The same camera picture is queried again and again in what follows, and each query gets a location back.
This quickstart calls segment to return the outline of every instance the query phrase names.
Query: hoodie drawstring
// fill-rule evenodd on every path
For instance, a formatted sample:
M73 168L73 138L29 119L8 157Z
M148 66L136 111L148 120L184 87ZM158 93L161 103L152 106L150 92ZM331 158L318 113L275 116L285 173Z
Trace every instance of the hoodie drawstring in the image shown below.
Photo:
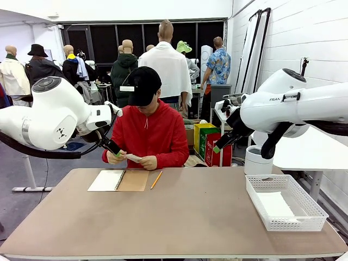
M146 117L146 122L145 122L144 128L145 128L145 129L148 129L148 120L147 120L147 117Z

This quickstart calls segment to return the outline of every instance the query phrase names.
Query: black hat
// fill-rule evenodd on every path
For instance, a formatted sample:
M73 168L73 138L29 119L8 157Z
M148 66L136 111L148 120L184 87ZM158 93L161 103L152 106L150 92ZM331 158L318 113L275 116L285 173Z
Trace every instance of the black hat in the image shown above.
M153 95L161 88L162 82L153 68L142 66L130 73L127 85L134 86L134 91L129 96L128 105L148 106Z
M48 55L45 53L44 47L42 45L37 45L36 43L32 45L32 49L30 50L28 55L48 57Z

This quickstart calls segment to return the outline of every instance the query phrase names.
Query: green hat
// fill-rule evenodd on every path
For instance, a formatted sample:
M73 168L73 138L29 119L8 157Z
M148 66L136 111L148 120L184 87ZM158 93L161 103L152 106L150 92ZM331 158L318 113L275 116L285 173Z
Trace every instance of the green hat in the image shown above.
M182 52L189 53L192 51L192 48L187 44L187 42L179 41L178 45L176 46L176 50L179 53L182 53Z

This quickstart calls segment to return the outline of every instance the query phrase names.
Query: brown notebook cover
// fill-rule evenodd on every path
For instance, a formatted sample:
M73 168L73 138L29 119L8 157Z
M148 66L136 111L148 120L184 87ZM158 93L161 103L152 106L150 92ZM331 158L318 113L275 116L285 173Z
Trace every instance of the brown notebook cover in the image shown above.
M149 173L147 170L126 170L117 191L144 191Z

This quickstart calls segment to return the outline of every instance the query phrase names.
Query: ceiling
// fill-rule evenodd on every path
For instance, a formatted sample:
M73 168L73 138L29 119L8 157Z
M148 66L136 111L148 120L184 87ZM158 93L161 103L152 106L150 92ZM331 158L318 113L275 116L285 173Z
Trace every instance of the ceiling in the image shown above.
M0 9L0 25L19 22L40 23L48 20Z

